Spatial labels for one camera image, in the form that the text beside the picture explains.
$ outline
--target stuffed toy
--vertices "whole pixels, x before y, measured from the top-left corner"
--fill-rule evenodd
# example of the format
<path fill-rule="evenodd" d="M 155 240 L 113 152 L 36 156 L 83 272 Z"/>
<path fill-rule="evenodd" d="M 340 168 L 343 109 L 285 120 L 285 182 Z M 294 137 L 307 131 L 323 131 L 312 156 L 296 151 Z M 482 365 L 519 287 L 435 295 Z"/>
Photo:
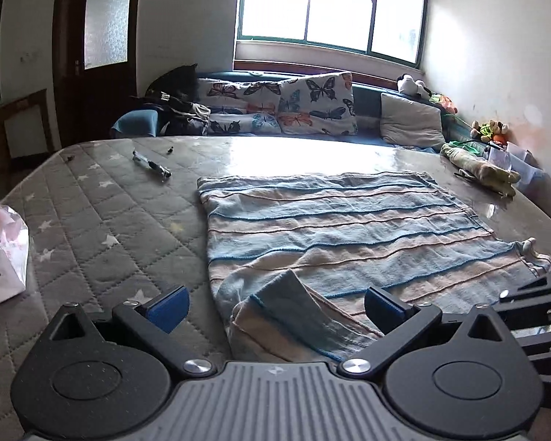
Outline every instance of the stuffed toy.
<path fill-rule="evenodd" d="M 431 102 L 436 104 L 441 104 L 441 106 L 445 108 L 445 111 L 447 111 L 450 114 L 457 114 L 457 108 L 453 104 L 453 101 L 451 101 L 451 99 L 445 96 L 444 94 L 438 94 L 438 93 L 433 94 L 431 96 Z"/>
<path fill-rule="evenodd" d="M 488 124 L 480 125 L 477 121 L 473 121 L 471 128 L 470 135 L 472 139 L 479 139 L 486 144 L 489 142 L 494 142 L 500 146 L 507 144 L 508 126 L 506 124 L 491 120 Z"/>
<path fill-rule="evenodd" d="M 398 92 L 406 96 L 419 97 L 426 101 L 432 96 L 432 91 L 427 88 L 424 81 L 415 81 L 410 75 L 402 75 L 396 81 L 398 83 Z"/>
<path fill-rule="evenodd" d="M 443 144 L 441 155 L 448 157 L 458 168 L 474 175 L 483 186 L 503 196 L 514 197 L 516 195 L 512 184 L 520 181 L 521 175 L 518 172 L 504 171 L 485 159 L 475 157 L 465 149 L 455 147 L 450 143 Z"/>

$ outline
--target white wall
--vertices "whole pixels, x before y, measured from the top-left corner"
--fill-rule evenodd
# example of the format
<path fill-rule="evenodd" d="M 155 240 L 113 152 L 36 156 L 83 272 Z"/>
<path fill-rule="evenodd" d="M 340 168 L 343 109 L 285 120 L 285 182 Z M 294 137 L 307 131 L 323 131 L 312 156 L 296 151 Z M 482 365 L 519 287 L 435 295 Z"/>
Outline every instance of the white wall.
<path fill-rule="evenodd" d="M 138 0 L 137 88 L 170 69 L 233 69 L 238 0 Z"/>
<path fill-rule="evenodd" d="M 0 93 L 3 102 L 47 88 L 47 108 L 53 143 L 59 147 L 59 132 L 53 99 L 51 29 L 54 0 L 4 0 L 0 18 Z M 28 122 L 24 135 L 9 131 L 16 141 L 12 156 L 42 152 L 45 147 L 40 117 L 27 111 L 16 122 Z M 26 146 L 23 153 L 18 148 Z"/>
<path fill-rule="evenodd" d="M 430 0 L 422 67 L 465 120 L 508 123 L 551 177 L 551 0 Z M 535 201 L 551 217 L 551 180 Z"/>
<path fill-rule="evenodd" d="M 342 69 L 396 80 L 408 73 L 415 80 L 422 79 L 423 74 L 414 68 L 392 63 L 391 61 L 351 53 L 350 51 L 307 46 L 298 43 L 262 42 L 245 40 L 237 42 L 235 58 L 254 61 L 283 61 L 284 63 L 309 64 L 328 68 Z"/>

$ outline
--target door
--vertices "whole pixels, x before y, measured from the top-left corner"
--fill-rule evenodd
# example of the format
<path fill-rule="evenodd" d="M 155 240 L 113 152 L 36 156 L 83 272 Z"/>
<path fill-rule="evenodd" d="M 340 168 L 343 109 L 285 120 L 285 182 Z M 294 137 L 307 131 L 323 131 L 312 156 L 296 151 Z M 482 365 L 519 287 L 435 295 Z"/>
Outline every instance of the door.
<path fill-rule="evenodd" d="M 108 139 L 135 108 L 137 0 L 56 0 L 53 84 L 62 146 Z"/>

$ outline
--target striped blanket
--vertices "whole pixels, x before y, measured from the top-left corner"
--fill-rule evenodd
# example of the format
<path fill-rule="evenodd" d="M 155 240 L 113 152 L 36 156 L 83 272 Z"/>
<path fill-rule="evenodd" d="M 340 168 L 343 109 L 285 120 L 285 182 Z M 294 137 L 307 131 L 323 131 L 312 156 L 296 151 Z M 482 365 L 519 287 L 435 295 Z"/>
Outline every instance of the striped blanket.
<path fill-rule="evenodd" d="M 381 336 L 370 286 L 461 313 L 551 269 L 534 239 L 498 240 L 428 174 L 201 178 L 198 190 L 237 359 L 350 356 Z"/>

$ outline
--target mattress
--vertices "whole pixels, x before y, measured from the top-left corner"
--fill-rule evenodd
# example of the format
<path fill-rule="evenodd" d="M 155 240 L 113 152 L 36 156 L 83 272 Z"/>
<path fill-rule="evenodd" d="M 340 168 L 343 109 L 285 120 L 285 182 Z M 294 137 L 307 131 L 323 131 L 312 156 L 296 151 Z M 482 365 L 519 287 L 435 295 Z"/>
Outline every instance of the mattress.
<path fill-rule="evenodd" d="M 135 149 L 167 166 L 172 177 L 163 182 L 134 162 Z M 28 224 L 30 251 L 27 290 L 0 304 L 0 441 L 23 434 L 10 383 L 62 303 L 102 311 L 185 285 L 191 309 L 172 337 L 218 365 L 230 358 L 209 288 L 198 178 L 414 170 L 456 193 L 499 238 L 535 236 L 540 251 L 551 254 L 551 219 L 522 194 L 501 201 L 460 181 L 436 154 L 295 138 L 191 136 L 96 141 L 54 154 L 2 201 Z"/>
<path fill-rule="evenodd" d="M 212 149 L 196 138 L 85 143 L 53 155 L 2 203 L 18 212 L 31 238 L 27 290 L 0 304 L 0 441 L 23 434 L 10 383 L 48 321 L 66 301 L 103 311 L 141 302 L 176 285 L 191 310 L 172 337 L 221 364 L 230 349 L 210 294 L 206 216 L 197 166 Z M 174 145 L 174 152 L 167 150 Z M 215 145 L 221 151 L 220 142 Z M 163 182 L 132 160 L 133 150 L 168 166 Z"/>

